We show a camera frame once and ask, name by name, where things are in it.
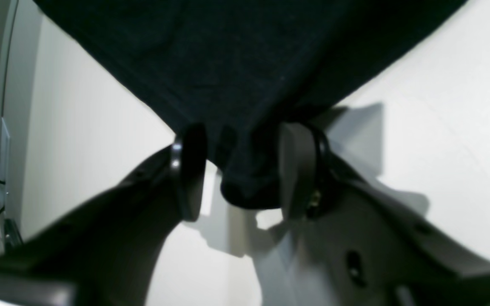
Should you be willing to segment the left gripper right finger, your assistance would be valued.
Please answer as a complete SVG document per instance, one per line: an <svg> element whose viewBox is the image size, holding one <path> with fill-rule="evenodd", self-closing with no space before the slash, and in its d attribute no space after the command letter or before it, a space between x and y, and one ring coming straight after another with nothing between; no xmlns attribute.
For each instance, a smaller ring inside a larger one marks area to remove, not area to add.
<svg viewBox="0 0 490 306"><path fill-rule="evenodd" d="M278 231L343 306L490 306L490 260L374 188L308 124L278 130Z"/></svg>

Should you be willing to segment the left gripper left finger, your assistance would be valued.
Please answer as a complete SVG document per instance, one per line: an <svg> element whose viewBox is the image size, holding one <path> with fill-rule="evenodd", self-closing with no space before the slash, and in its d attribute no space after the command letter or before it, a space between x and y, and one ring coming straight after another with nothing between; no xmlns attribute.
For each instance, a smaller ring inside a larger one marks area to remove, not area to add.
<svg viewBox="0 0 490 306"><path fill-rule="evenodd" d="M0 257L0 301L21 306L142 306L166 238L198 219L207 159L203 124L124 180Z"/></svg>

